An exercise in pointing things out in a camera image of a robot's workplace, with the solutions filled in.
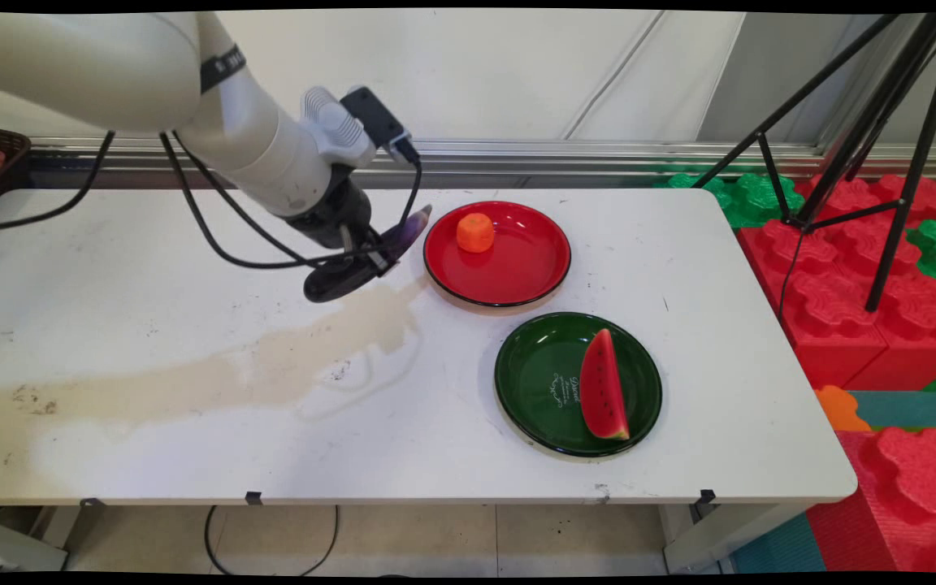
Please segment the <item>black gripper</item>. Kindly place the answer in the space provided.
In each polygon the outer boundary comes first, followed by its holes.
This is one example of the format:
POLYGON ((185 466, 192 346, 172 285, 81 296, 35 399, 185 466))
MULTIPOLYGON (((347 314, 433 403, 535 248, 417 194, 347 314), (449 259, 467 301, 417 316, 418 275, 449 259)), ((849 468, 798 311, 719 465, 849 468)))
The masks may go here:
POLYGON ((322 199, 285 223, 317 245, 342 249, 341 273, 369 273, 384 277, 404 254, 401 226, 379 232, 371 228, 371 203, 352 179, 352 167, 331 167, 322 199))

